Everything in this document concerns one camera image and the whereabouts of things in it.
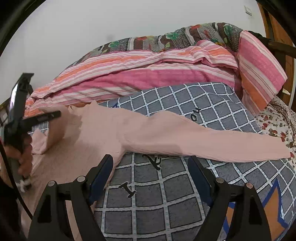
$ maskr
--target green flower print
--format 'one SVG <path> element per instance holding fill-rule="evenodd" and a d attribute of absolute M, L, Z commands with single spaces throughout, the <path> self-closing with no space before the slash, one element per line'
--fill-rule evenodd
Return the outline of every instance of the green flower print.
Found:
<path fill-rule="evenodd" d="M 230 25 L 230 24 L 225 24 L 224 25 L 224 33 L 226 34 L 226 36 L 228 38 L 230 37 L 230 34 L 232 32 L 232 29 L 233 29 L 232 25 Z"/>
<path fill-rule="evenodd" d="M 211 39 L 211 41 L 212 41 L 213 43 L 218 43 L 218 42 L 219 42 L 218 39 Z"/>
<path fill-rule="evenodd" d="M 109 43 L 108 47 L 114 49 L 118 45 L 119 45 L 119 41 L 113 41 L 113 42 Z"/>
<path fill-rule="evenodd" d="M 173 33 L 167 33 L 167 34 L 165 34 L 165 37 L 167 39 L 176 40 L 179 37 L 179 33 L 177 31 L 175 31 Z"/>

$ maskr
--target hand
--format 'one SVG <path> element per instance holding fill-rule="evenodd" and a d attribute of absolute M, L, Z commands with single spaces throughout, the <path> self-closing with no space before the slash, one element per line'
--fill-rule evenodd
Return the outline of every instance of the hand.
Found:
<path fill-rule="evenodd" d="M 18 169 L 18 173 L 24 177 L 28 177 L 32 170 L 32 159 L 33 159 L 31 154 L 32 138 L 29 134 L 26 133 L 23 136 L 23 139 L 24 139 L 24 147 L 25 147 L 23 154 L 21 154 L 19 150 L 15 149 L 12 146 L 5 146 L 4 149 L 7 157 L 11 157 L 19 161 L 20 167 Z M 0 177 L 8 186 L 12 187 L 2 158 L 0 158 L 0 163 L 1 163 Z"/>

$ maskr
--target light switch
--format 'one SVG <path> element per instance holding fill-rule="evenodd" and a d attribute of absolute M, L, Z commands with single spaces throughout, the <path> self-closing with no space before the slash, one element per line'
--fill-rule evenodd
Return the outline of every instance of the light switch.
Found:
<path fill-rule="evenodd" d="M 244 9 L 246 11 L 246 14 L 249 14 L 250 16 L 252 16 L 252 11 L 251 9 L 249 9 L 248 7 L 244 6 Z"/>

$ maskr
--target floral patterned blanket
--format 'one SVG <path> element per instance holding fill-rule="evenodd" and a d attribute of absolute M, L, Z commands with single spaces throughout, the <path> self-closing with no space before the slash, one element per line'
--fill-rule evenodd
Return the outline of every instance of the floral patterned blanket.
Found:
<path fill-rule="evenodd" d="M 275 96 L 266 108 L 255 116 L 255 120 L 263 133 L 274 137 L 280 137 L 282 142 L 286 143 L 291 154 L 288 161 L 296 171 L 296 113 L 279 97 Z"/>
<path fill-rule="evenodd" d="M 228 23 L 205 23 L 180 28 L 164 35 L 125 38 L 95 48 L 68 66 L 67 69 L 101 54 L 130 50 L 162 52 L 169 49 L 184 49 L 196 45 L 198 41 L 203 39 L 237 52 L 239 36 L 242 31 L 241 28 Z"/>

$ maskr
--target pink pillowcase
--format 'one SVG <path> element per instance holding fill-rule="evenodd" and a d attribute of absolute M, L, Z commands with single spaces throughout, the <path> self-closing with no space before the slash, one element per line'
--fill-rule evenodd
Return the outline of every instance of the pink pillowcase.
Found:
<path fill-rule="evenodd" d="M 248 31 L 240 34 L 237 56 L 243 87 L 242 103 L 256 115 L 280 91 L 287 75 L 272 53 Z"/>

